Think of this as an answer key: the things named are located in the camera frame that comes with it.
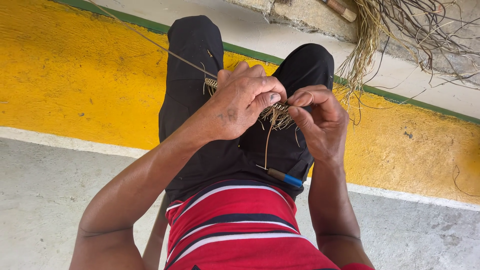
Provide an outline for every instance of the white stripe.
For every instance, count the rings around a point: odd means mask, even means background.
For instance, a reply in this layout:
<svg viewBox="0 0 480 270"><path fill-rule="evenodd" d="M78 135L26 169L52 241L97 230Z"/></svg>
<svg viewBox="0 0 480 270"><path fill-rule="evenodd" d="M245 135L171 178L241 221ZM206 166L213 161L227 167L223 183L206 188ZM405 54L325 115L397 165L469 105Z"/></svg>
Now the white stripe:
<svg viewBox="0 0 480 270"><path fill-rule="evenodd" d="M173 206L170 206L167 208L167 212L174 209L175 207L179 207L180 205L182 205L183 203L179 203L179 204L176 204L176 205L173 205Z"/></svg>
<svg viewBox="0 0 480 270"><path fill-rule="evenodd" d="M41 144L46 146L52 147L60 147L60 148L67 148L79 151L89 151L107 155L118 155L118 156L125 156L131 158L139 158L144 155L148 150L138 149L138 148L131 148L131 147L123 147L117 145L110 145L110 144L101 144L101 143L94 143L89 141L84 141L75 138L68 138L62 137L52 134L40 133L36 131L29 131L23 130L18 128L0 126L0 138L7 138L12 140L19 140L29 143ZM307 181L304 184L310 184L312 181L311 177L307 178ZM402 191L393 191L382 189L378 187L369 187L369 186L362 186L357 184L348 184L347 188L349 191L367 194L367 195L374 195L392 199L399 199L405 201L413 201L419 202L424 204L432 204L438 206L445 206L451 208L458 208L458 209L466 209L472 211L480 211L480 205L477 204L470 204L459 202L451 199L445 198L437 198L437 197L429 197L423 196L418 194L412 194Z"/></svg>
<svg viewBox="0 0 480 270"><path fill-rule="evenodd" d="M214 223L214 224L209 224L209 225L205 225L205 226L202 226L202 227L199 227L193 231L191 231L190 233L188 233L186 236L182 237L178 243L180 243L183 239L189 237L190 235L200 231L200 230L203 230L207 227L210 227L212 225L217 225L217 224L231 224L231 223L267 223L267 224L276 224L276 225L280 225L280 226L283 226L283 227L286 227L286 228L289 228L295 232L297 232L296 230L294 230L292 227L288 226L288 225L285 225L283 223L279 223L279 222L274 222L274 221L236 221L236 222L222 222L222 223ZM172 252L170 252L168 258L167 258L167 261L170 260L170 256L173 254L173 251L175 251L175 248L172 249Z"/></svg>
<svg viewBox="0 0 480 270"><path fill-rule="evenodd" d="M305 236L302 236L300 234L290 234L290 233L248 233L248 234L231 234L231 235L223 235L223 236L213 236L213 237L200 240L197 243L193 244L191 247L185 250L185 252L182 255L180 255L180 257L176 261L185 257L186 255L196 250L197 248L209 243L228 241L228 240L240 240L240 239L265 239L265 238L284 238L284 237L303 238L307 240L310 244L312 244L310 240L308 240Z"/></svg>
<svg viewBox="0 0 480 270"><path fill-rule="evenodd" d="M277 193L280 197L282 197L282 199L287 203L288 205L288 202L287 200L278 192L276 191L275 189L271 188L271 187L268 187L268 186L261 186L261 185L229 185L229 186L223 186L223 187L219 187L219 188L216 188L212 191L209 191L207 193L205 193L203 196L201 196L200 198L196 199L194 201L194 203L192 203L187 209L185 209L183 211L183 213L181 213L176 219L178 220L178 218L180 218L183 214L185 214L185 212L187 212L189 209L191 209L193 206L195 206L197 203L201 202L202 200L206 199L208 196L210 195L213 195L217 192L220 192L220 191L224 191L224 190L229 190L229 189L238 189L238 188L256 188L256 189L266 189L266 190L270 190L270 191L273 191L275 193Z"/></svg>
<svg viewBox="0 0 480 270"><path fill-rule="evenodd" d="M0 126L0 137L52 147L67 148L79 151L89 151L107 155L118 155L136 159L148 152L148 150L138 148L94 143L81 139L62 137L6 126Z"/></svg>
<svg viewBox="0 0 480 270"><path fill-rule="evenodd" d="M311 182L312 182L312 178L308 177L305 183L303 184L311 184ZM355 192L355 193L385 197L390 199L399 199L404 201L432 204L432 205L445 206L445 207L451 207L451 208L457 208L457 209L480 211L480 205L478 204L464 203L464 202L459 202L459 201L445 199L445 198L423 196L423 195L412 194L412 193L407 193L403 191L394 191L394 190L388 190L388 189L383 189L378 187L370 187L370 186L351 184L351 183L347 183L347 189L348 191Z"/></svg>

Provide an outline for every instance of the black pants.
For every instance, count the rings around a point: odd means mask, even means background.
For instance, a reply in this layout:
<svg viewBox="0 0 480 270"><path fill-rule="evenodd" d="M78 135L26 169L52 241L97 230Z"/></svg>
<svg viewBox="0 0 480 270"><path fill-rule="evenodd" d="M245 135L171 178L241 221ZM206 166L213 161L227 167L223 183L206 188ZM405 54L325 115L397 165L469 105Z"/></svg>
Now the black pants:
<svg viewBox="0 0 480 270"><path fill-rule="evenodd" d="M176 20L168 31L169 49L212 74L223 69L223 45L218 27L206 16ZM333 86L334 61L328 51L317 44L305 44L295 49L273 76L279 79L291 96L299 88L310 85ZM204 93L205 74L175 57L168 56L167 92L158 115L160 142L164 141L185 120L210 98ZM255 164L264 165L265 144L270 128L265 130L257 121L240 138L217 140L203 146L167 186L170 200L186 200L203 188L226 179L248 179L281 188L293 199L303 191L267 175ZM272 130L268 142L267 168L307 178L313 158L308 152L300 130L295 139L296 125Z"/></svg>

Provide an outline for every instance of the hand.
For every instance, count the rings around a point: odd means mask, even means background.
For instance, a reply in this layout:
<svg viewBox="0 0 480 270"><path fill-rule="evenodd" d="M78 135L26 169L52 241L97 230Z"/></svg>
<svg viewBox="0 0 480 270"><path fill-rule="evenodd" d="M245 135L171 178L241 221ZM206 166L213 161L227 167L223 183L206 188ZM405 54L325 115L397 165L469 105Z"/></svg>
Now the hand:
<svg viewBox="0 0 480 270"><path fill-rule="evenodd" d="M301 107L310 104L312 97L312 112L308 113ZM349 117L332 91L323 85L307 86L297 90L288 103L292 105L288 112L305 136L315 161L343 162Z"/></svg>
<svg viewBox="0 0 480 270"><path fill-rule="evenodd" d="M286 99L277 78L266 76L260 65L249 67L241 61L233 72L218 72L216 92L188 122L209 141L231 140L252 126L263 109Z"/></svg>

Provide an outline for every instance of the white painted line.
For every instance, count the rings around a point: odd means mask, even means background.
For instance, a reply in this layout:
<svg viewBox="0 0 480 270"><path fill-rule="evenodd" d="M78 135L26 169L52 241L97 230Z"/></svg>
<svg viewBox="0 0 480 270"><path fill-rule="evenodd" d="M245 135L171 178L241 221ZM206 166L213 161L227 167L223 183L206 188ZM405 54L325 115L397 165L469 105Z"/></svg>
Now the white painted line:
<svg viewBox="0 0 480 270"><path fill-rule="evenodd" d="M123 147L110 144L94 143L84 141L81 139L62 137L52 134L45 134L36 131L28 131L18 128L0 126L0 138L7 138L13 140L19 140L29 143L41 144L52 147L67 148L79 151L89 151L107 155L118 155L131 158L139 158L144 155L147 150ZM307 178L304 184L310 184L312 182L311 177ZM480 211L480 205L463 203L451 199L428 197L423 195L417 195L402 191L393 191L382 189L378 187L362 186L357 184L347 183L347 189L351 192L374 195L380 197L386 197L391 199L399 199L405 201L419 202L424 204L432 204L438 206L445 206L457 209L466 209L472 211Z"/></svg>
<svg viewBox="0 0 480 270"><path fill-rule="evenodd" d="M311 182L312 182L312 178L308 177L305 183L303 184L311 184ZM351 183L347 183L347 189L348 191L355 192L355 193L374 195L374 196L385 197L390 199L399 199L404 201L433 204L433 205L445 206L445 207L451 207L451 208L457 208L457 209L480 211L480 205L477 205L477 204L464 203L464 202L459 202L459 201L445 199L445 198L429 197L424 195L407 193L403 191L394 191L394 190L388 190L388 189L383 189L378 187L370 187L370 186L351 184Z"/></svg>
<svg viewBox="0 0 480 270"><path fill-rule="evenodd" d="M0 126L0 137L52 147L67 148L79 151L89 151L107 155L125 156L136 159L148 152L148 150L138 148L94 143L81 139L62 137L6 126Z"/></svg>

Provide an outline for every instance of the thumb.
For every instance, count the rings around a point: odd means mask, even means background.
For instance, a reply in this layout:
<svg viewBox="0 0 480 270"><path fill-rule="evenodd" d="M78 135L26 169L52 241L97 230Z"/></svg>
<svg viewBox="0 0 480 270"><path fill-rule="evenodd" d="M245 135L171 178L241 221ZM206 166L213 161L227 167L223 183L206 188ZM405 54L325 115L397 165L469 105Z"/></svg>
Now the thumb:
<svg viewBox="0 0 480 270"><path fill-rule="evenodd" d="M275 92L265 92L258 94L255 99L250 103L248 109L250 109L253 114L260 115L260 113L268 106L275 104L280 101L281 96Z"/></svg>
<svg viewBox="0 0 480 270"><path fill-rule="evenodd" d="M304 108L290 106L288 108L288 113L292 116L293 120L305 136L313 132L316 125L313 122L312 115Z"/></svg>

